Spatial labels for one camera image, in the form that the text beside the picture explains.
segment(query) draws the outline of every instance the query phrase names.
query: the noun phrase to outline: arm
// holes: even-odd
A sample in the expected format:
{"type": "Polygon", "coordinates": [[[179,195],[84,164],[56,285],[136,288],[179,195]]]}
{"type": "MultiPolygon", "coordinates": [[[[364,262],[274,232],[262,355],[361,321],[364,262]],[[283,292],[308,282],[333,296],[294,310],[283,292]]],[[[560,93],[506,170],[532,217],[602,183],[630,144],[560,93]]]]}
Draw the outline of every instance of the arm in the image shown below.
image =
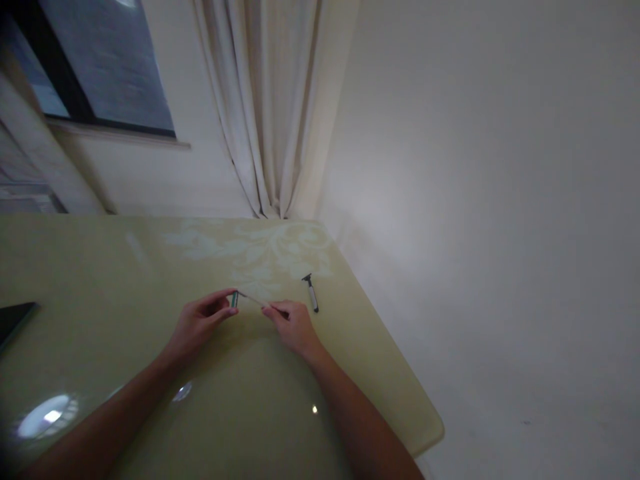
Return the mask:
{"type": "Polygon", "coordinates": [[[273,321],[284,344],[304,359],[318,380],[356,478],[422,479],[411,455],[382,415],[322,346],[306,305],[284,301],[271,306],[262,312],[273,321]]]}
{"type": "Polygon", "coordinates": [[[112,398],[24,470],[22,479],[102,479],[160,402],[173,380],[197,356],[213,330],[238,310],[212,293],[184,306],[162,353],[112,398]]]}

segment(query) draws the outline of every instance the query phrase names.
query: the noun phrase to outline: window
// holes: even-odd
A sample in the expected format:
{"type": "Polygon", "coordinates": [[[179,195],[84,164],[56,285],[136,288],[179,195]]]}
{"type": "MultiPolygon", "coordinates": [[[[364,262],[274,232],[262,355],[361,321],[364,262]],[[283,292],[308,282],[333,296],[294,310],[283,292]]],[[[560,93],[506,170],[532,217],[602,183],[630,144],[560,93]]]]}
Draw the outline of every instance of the window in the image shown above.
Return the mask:
{"type": "Polygon", "coordinates": [[[14,0],[5,28],[48,117],[175,138],[140,0],[14,0]]]}

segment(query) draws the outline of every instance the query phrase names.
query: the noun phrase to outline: glass table top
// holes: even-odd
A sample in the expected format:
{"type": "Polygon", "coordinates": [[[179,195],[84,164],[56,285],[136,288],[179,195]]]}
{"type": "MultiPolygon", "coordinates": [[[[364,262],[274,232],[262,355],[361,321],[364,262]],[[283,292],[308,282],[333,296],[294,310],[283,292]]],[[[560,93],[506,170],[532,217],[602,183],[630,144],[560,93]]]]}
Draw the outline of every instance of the glass table top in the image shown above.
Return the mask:
{"type": "MultiPolygon", "coordinates": [[[[238,287],[311,306],[301,280],[309,272],[318,336],[408,450],[418,455],[443,436],[428,396],[318,223],[0,216],[0,252],[0,307],[40,304],[0,353],[3,436],[18,467],[144,368],[184,303],[238,287]]],[[[115,478],[350,477],[311,372],[256,304],[241,297],[239,310],[146,422],[115,478]]]]}

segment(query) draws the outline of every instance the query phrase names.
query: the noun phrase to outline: window frame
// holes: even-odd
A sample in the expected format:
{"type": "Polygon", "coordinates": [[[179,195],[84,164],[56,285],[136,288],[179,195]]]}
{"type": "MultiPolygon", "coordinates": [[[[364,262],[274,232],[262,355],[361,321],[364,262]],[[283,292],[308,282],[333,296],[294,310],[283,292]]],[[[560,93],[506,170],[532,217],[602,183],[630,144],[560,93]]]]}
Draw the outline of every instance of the window frame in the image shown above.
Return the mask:
{"type": "Polygon", "coordinates": [[[160,135],[175,139],[175,131],[156,127],[146,127],[114,120],[101,119],[95,116],[91,104],[78,81],[78,78],[67,59],[58,38],[38,3],[38,0],[13,0],[9,4],[9,12],[18,24],[22,34],[30,44],[35,56],[62,100],[69,117],[51,115],[52,119],[71,121],[83,125],[109,127],[113,129],[160,135]]]}

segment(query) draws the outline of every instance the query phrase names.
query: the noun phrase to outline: stick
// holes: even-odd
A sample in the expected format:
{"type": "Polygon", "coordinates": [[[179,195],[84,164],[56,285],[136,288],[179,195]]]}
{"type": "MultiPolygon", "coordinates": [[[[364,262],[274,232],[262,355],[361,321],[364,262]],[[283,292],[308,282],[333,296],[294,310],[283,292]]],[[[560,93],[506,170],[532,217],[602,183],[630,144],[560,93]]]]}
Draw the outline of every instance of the stick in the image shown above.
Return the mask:
{"type": "Polygon", "coordinates": [[[252,300],[252,301],[256,302],[256,303],[257,303],[258,305],[260,305],[262,308],[269,308],[269,304],[268,304],[268,303],[263,302],[262,300],[255,299],[255,298],[253,298],[252,296],[247,295],[247,294],[246,294],[246,293],[244,293],[244,292],[241,292],[240,290],[238,290],[237,292],[238,292],[240,295],[242,295],[243,297],[248,298],[249,300],[252,300]]]}

